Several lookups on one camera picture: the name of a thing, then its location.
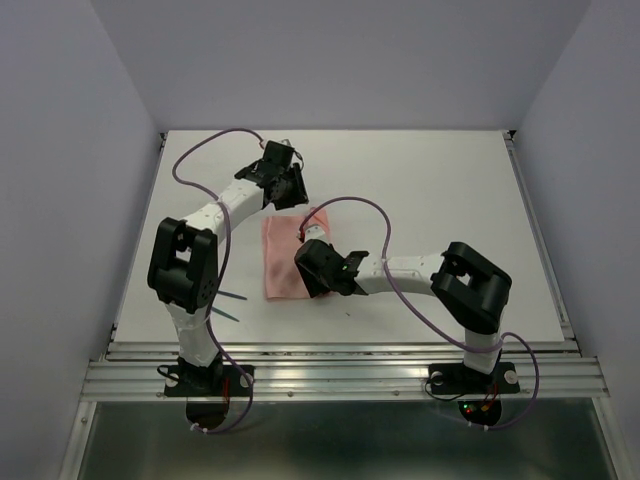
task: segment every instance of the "gray wall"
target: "gray wall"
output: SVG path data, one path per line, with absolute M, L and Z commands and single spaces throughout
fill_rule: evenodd
M 163 130 L 514 128 L 587 0 L 93 0 Z
M 0 478 L 56 478 L 157 133 L 84 0 L 0 5 Z
M 578 339 L 640 471 L 640 3 L 596 0 L 516 136 Z

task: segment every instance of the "pink cloth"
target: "pink cloth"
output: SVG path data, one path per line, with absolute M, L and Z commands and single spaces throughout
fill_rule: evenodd
M 309 298 L 300 272 L 293 259 L 302 245 L 298 239 L 302 215 L 267 217 L 262 221 L 262 253 L 264 256 L 264 292 L 267 299 Z M 329 219 L 319 211 L 309 225 L 320 225 L 329 237 Z

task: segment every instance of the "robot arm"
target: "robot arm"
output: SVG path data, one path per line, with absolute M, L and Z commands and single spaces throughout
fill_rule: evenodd
M 295 263 L 311 297 L 329 292 L 372 295 L 393 291 L 380 256 L 356 251 L 342 257 L 317 225 L 308 227 L 303 238 Z M 487 348 L 500 341 L 500 320 L 511 278 L 468 245 L 454 242 L 443 254 L 391 257 L 387 266 L 402 292 L 437 297 L 465 328 L 467 346 Z M 490 376 L 499 354 L 499 350 L 465 352 L 463 364 Z
M 171 315 L 180 344 L 179 376 L 187 375 L 191 384 L 210 386 L 221 368 L 206 330 L 219 286 L 218 245 L 226 237 L 220 202 L 232 229 L 269 204 L 280 210 L 308 203 L 300 165 L 292 163 L 294 153 L 290 145 L 267 142 L 263 157 L 240 170 L 218 202 L 158 226 L 147 283 Z M 178 252 L 190 253 L 189 258 Z

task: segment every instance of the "white table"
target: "white table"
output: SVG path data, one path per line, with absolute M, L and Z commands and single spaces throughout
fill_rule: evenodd
M 147 269 L 158 223 L 168 216 L 182 218 L 209 201 L 197 190 L 175 183 L 171 168 L 184 151 L 212 133 L 172 131 L 168 135 L 119 315 L 116 342 L 176 342 L 164 305 L 147 286 Z M 274 140 L 288 138 L 304 155 L 303 174 L 311 205 L 339 195 L 359 195 L 378 202 L 393 224 L 390 255 L 425 255 L 444 251 L 451 241 L 468 243 L 513 279 L 503 330 L 515 331 L 532 342 L 563 340 L 500 132 L 260 133 Z M 227 135 L 192 154 L 181 166 L 181 176 L 220 192 L 235 172 L 260 153 L 253 137 Z M 234 231 L 222 289 L 243 294 L 249 301 L 216 299 L 217 307 L 241 320 L 214 318 L 214 329 L 222 342 L 442 342 L 392 293 L 265 300 L 260 223 L 269 215 L 299 214 L 307 209 L 276 213 L 269 207 Z M 338 203 L 329 207 L 329 220 L 334 245 L 342 254 L 380 250 L 384 224 L 370 207 Z M 440 328 L 463 339 L 462 328 L 437 299 L 410 298 Z

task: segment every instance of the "folded towel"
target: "folded towel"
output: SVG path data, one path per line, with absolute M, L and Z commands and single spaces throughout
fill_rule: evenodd
M 293 259 L 302 245 L 298 240 L 303 215 L 273 216 L 262 221 L 264 291 L 272 298 L 309 298 Z M 307 226 L 320 225 L 329 237 L 329 219 L 324 210 L 316 213 Z

